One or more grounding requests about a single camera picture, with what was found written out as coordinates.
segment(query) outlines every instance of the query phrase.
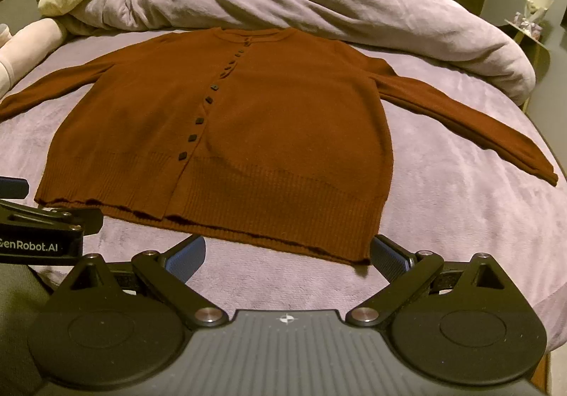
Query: knit sweater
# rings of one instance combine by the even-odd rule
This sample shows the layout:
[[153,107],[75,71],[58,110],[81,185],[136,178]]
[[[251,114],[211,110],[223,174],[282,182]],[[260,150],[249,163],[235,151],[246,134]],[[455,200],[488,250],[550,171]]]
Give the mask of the knit sweater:
[[0,121],[90,83],[53,137],[43,206],[368,263],[394,164],[382,100],[557,183],[523,134],[292,28],[161,35],[46,75],[7,97]]

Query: ribbed hem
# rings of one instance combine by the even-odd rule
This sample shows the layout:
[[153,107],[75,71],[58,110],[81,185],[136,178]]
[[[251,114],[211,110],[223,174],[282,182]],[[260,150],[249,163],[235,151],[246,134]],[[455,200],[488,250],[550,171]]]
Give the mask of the ribbed hem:
[[147,192],[141,195],[134,192],[132,181],[119,183],[117,177],[98,179],[81,192],[77,183],[62,186],[61,179],[72,170],[76,174],[76,167],[69,163],[67,170],[58,171],[53,165],[44,175],[36,202],[44,206],[64,202],[79,208],[90,205],[106,216],[137,224],[351,265],[370,263],[370,240],[378,232],[391,178],[391,173],[378,167],[384,174],[379,189],[372,199],[360,200],[327,183],[289,172],[256,165],[236,167],[219,158],[193,158],[173,184],[175,168],[167,161],[161,164],[158,175],[162,179],[169,176],[165,189],[143,182],[141,188]]
[[49,156],[36,203],[104,204],[154,221],[163,218],[184,167],[178,158],[163,153],[98,152],[88,159],[52,152]]

